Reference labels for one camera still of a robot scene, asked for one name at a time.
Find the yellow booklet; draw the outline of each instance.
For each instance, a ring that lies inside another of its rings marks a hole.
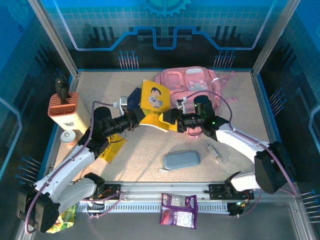
[[[120,151],[122,146],[125,144],[126,139],[120,136],[119,134],[115,134],[108,137],[109,145],[105,148],[103,153],[100,154],[100,158],[103,158],[108,163],[111,163],[117,153]]]
[[[140,107],[146,114],[140,125],[152,126],[168,132],[169,125],[159,121],[159,116],[171,108],[169,88],[154,81],[143,80]]]

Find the yellow tag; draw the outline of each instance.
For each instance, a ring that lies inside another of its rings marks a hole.
[[[118,134],[108,137],[109,145],[106,147],[103,153],[101,153],[100,158],[103,158],[108,163],[111,163],[126,142],[126,139],[123,138],[123,136]]]

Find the orange container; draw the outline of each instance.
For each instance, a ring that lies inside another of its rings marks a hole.
[[[90,115],[77,92],[69,92],[68,104],[61,104],[57,94],[50,98],[48,116],[64,130],[79,131],[84,134],[90,127]]]

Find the purple snack package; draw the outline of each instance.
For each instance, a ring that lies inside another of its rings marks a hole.
[[[198,209],[161,206],[161,225],[181,226],[197,229]]]
[[[197,229],[197,196],[183,196],[170,193],[161,195],[161,225],[174,225]]]
[[[162,193],[161,205],[163,207],[182,207],[198,209],[197,195],[183,196],[170,193]]]

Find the gear graphic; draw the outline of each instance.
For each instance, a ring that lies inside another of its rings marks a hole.
[[[7,7],[8,12],[19,24],[22,24],[29,16],[27,0],[4,0],[3,4]]]
[[[180,14],[180,11],[185,10],[186,5],[190,3],[191,0],[140,0],[144,10],[148,10],[150,14],[155,14],[157,17],[163,16],[164,18]]]

